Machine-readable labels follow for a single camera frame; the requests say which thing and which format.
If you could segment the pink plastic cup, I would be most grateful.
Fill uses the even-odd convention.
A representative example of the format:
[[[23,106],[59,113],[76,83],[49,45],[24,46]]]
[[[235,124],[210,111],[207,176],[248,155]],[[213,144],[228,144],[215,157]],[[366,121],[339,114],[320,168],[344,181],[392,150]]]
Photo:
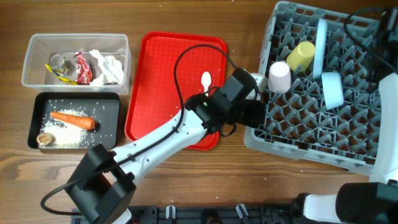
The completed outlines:
[[[271,65],[267,86],[272,92],[285,93],[290,90],[291,73],[290,67],[286,62],[279,61]]]

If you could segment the white plastic spoon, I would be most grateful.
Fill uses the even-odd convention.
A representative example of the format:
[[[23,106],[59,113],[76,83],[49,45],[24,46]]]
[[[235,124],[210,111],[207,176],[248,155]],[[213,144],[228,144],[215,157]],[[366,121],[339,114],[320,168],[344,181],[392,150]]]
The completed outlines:
[[[208,90],[211,85],[211,75],[209,72],[204,72],[201,76],[201,84],[203,86],[203,92],[208,96]]]

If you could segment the yellow plastic cup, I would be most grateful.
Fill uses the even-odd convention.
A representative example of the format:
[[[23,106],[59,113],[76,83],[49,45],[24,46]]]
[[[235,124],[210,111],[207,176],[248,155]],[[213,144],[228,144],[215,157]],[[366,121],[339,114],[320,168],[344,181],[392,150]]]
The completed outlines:
[[[309,41],[298,44],[288,55],[287,64],[292,71],[304,72],[315,56],[315,45]]]

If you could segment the grey dishwasher rack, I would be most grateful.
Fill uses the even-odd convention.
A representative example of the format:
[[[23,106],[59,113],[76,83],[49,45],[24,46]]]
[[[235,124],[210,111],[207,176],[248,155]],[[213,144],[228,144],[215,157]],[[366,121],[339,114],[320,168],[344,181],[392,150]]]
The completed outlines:
[[[291,71],[285,93],[264,89],[266,120],[247,128],[244,143],[257,151],[342,167],[372,181],[397,178],[397,7],[376,8],[378,20],[287,1],[267,23],[258,74],[268,78],[299,43],[315,45],[319,19],[327,22],[323,72],[341,76],[344,102],[328,110],[313,60]]]

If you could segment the light blue rice bowl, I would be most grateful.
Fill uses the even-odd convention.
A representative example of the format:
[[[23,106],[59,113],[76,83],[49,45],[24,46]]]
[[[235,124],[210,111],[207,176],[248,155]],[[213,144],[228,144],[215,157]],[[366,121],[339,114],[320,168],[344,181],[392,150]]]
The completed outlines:
[[[341,106],[344,102],[341,76],[337,72],[323,72],[322,87],[328,110]]]

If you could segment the light blue plate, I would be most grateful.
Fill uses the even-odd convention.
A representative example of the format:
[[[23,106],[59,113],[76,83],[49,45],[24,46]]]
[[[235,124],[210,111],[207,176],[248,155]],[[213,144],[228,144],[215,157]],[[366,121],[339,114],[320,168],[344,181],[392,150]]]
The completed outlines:
[[[323,70],[323,58],[326,48],[327,22],[319,19],[315,40],[315,55],[313,59],[313,79],[320,78]]]

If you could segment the red plastic tray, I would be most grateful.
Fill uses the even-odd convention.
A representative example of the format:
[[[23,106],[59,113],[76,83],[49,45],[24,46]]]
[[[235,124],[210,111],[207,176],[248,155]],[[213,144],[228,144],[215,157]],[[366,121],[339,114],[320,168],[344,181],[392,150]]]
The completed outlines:
[[[211,75],[211,86],[225,80],[228,51],[218,37],[150,32],[142,40],[124,132],[132,141],[168,122],[183,99],[203,93],[201,76]]]

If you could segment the white tissue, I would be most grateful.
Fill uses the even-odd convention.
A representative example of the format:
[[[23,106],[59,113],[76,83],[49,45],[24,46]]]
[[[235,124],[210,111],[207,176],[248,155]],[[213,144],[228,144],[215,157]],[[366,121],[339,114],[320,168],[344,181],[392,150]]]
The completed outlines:
[[[99,50],[91,50],[89,53],[97,59],[98,66],[101,70],[101,74],[90,82],[91,86],[122,84],[124,80],[124,71],[122,63],[119,60],[111,55],[104,57]]]

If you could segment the orange carrot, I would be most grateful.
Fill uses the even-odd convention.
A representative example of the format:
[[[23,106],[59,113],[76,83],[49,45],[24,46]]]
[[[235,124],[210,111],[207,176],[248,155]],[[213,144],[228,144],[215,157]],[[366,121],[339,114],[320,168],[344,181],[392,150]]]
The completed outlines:
[[[95,129],[96,126],[96,121],[90,117],[75,116],[70,114],[59,113],[56,111],[51,112],[50,116],[54,119],[58,119],[60,121],[72,124],[74,126],[77,126],[85,130]]]

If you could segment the red snack wrapper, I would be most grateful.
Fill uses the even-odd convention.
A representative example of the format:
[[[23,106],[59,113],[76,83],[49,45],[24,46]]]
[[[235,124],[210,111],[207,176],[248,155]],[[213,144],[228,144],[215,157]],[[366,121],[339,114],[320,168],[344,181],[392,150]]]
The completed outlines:
[[[85,60],[81,52],[77,52],[73,58],[76,62],[77,84],[89,85],[93,80],[90,64]]]

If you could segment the yellow snack wrapper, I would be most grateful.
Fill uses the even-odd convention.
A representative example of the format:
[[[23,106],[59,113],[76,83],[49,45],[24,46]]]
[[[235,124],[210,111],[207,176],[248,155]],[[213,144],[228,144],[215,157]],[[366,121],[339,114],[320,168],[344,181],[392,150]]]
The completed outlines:
[[[67,65],[66,57],[62,59],[62,62],[60,65],[51,67],[49,64],[45,64],[46,69],[54,74],[58,80],[63,82],[64,84],[67,85],[77,85],[77,82],[74,80],[71,80],[70,78],[67,77],[69,74],[69,68]]]

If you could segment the brown food scrap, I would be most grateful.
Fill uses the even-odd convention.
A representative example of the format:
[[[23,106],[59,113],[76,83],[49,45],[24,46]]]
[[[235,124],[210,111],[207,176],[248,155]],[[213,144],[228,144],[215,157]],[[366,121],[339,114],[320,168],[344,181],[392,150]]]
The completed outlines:
[[[48,145],[51,145],[55,141],[55,138],[53,135],[51,135],[49,133],[40,133],[36,137],[36,141],[39,146],[48,146]]]

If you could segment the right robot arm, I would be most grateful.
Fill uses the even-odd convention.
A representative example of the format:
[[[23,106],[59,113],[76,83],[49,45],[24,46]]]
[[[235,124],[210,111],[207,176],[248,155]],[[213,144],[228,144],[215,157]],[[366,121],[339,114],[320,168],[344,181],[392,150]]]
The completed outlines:
[[[301,215],[318,223],[397,223],[397,7],[378,8],[376,44],[370,48],[352,36],[370,56],[368,92],[376,93],[380,124],[368,182],[347,183],[337,194],[302,194]]]

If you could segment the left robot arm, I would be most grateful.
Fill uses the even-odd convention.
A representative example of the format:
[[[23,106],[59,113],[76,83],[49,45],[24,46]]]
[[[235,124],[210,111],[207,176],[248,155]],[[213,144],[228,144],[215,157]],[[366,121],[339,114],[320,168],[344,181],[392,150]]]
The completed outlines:
[[[220,91],[193,95],[176,117],[139,140],[111,151],[101,144],[92,147],[65,191],[88,223],[121,222],[138,183],[161,162],[220,132],[225,124],[254,128],[264,118],[265,104],[260,100],[240,96],[230,100]]]

